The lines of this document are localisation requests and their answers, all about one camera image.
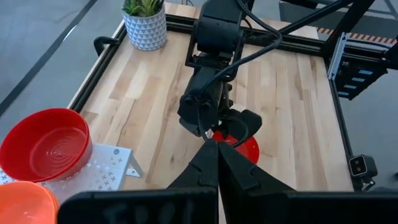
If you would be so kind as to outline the black box blue labels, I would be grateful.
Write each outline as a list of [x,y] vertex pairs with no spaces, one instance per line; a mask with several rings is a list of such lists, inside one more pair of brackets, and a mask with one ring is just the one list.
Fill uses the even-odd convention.
[[383,66],[343,62],[335,78],[337,95],[352,100],[386,73]]

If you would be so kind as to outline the red mini bowl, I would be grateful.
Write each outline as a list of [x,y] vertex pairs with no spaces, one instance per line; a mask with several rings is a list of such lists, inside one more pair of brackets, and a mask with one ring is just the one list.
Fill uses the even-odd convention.
[[[231,146],[238,141],[230,134],[224,138],[220,131],[216,131],[215,133],[213,133],[212,139],[214,139],[216,142],[219,141],[227,142]],[[257,164],[259,160],[260,149],[254,136],[250,137],[240,146],[236,147],[236,150],[240,154],[242,154],[246,159],[250,160],[253,164]]]
[[70,109],[50,108],[10,130],[0,146],[0,168],[16,180],[65,180],[87,165],[92,152],[85,119]]
[[88,163],[93,145],[86,126],[56,126],[30,134],[19,161],[18,180],[65,180]]

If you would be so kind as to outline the black table clamp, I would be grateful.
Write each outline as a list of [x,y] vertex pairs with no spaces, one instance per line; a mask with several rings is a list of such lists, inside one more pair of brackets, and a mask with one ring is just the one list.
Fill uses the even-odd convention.
[[120,43],[119,39],[101,36],[101,37],[97,37],[94,40],[93,45],[94,45],[97,55],[100,56],[106,45],[110,45],[110,46],[119,45],[119,43]]

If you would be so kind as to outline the orange mini bowl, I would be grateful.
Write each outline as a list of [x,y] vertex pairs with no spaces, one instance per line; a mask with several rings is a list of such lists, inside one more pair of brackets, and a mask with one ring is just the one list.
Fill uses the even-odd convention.
[[0,224],[51,224],[52,198],[33,182],[0,185]]
[[53,203],[53,212],[51,214],[52,221],[50,222],[51,224],[57,224],[57,214],[58,210],[60,208],[60,204],[58,202],[58,199],[56,198],[55,194],[48,188],[37,184],[41,189],[46,191],[46,193],[52,198],[52,203]]

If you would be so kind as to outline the white perforated metal rack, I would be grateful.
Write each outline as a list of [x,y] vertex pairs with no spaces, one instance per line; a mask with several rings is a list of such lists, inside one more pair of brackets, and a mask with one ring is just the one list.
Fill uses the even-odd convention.
[[80,192],[120,190],[128,177],[142,176],[142,169],[134,158],[133,150],[95,144],[89,162],[73,176],[40,185],[54,193],[60,203]]

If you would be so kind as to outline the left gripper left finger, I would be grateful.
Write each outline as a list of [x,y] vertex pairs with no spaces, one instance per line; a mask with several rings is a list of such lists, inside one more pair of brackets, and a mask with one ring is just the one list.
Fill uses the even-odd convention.
[[171,188],[217,187],[218,145],[209,139],[198,150],[183,172],[168,186]]

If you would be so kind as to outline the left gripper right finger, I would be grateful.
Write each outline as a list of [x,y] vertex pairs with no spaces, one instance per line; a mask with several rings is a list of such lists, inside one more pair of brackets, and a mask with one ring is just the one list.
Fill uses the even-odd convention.
[[244,192],[284,192],[295,191],[279,179],[262,170],[225,142],[218,143],[224,169],[223,176],[229,175]]

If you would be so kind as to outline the silver metal bracket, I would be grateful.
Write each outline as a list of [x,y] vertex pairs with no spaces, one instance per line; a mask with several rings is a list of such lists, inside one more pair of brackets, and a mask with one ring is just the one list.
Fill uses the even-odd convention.
[[327,73],[329,81],[335,81],[335,78],[337,76],[338,69],[341,65],[341,59],[342,59],[343,53],[345,51],[346,42],[348,39],[347,35],[348,35],[347,33],[343,32],[340,35],[340,37],[335,45],[335,50],[333,52],[333,55],[332,55],[332,58],[330,61],[330,65],[328,68],[328,73]]

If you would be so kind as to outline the succulent in white patterned pot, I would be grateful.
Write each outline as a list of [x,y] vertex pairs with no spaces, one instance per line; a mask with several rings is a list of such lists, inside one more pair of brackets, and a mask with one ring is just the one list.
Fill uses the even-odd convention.
[[123,20],[135,48],[153,51],[165,45],[167,23],[164,0],[124,0]]

